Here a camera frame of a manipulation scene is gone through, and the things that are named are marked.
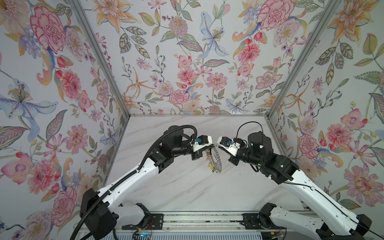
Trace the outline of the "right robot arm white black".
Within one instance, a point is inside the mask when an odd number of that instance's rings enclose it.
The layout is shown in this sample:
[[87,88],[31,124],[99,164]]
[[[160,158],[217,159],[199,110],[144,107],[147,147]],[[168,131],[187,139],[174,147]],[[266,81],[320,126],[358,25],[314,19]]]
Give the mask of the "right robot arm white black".
[[250,134],[246,143],[239,138],[222,137],[218,146],[229,154],[232,164],[236,166],[244,162],[257,167],[264,176],[293,193],[316,214],[316,217],[308,217],[267,203],[259,211],[260,226],[283,227],[314,240],[362,240],[370,230],[371,219],[343,207],[292,160],[274,153],[271,139],[263,132]]

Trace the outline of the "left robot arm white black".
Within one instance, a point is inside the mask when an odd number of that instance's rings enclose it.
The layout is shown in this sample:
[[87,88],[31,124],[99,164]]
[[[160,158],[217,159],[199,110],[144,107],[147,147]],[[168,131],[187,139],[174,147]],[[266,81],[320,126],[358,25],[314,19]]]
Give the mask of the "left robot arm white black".
[[198,136],[197,129],[192,125],[171,126],[151,145],[143,160],[127,174],[98,191],[89,189],[83,194],[81,220],[70,238],[76,239],[83,225],[89,230],[84,239],[104,238],[123,219],[118,207],[140,184],[161,173],[176,157],[190,155],[195,161],[203,156],[204,151],[214,146],[211,136]]

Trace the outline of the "round steel key organizer disc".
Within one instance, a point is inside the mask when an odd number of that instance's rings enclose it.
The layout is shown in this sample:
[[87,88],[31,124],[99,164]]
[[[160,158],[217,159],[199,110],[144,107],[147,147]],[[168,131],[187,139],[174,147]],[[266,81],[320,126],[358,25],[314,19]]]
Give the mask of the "round steel key organizer disc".
[[216,147],[213,147],[209,150],[205,150],[205,154],[207,156],[206,161],[209,162],[208,167],[212,170],[212,172],[217,174],[221,173],[222,160]]

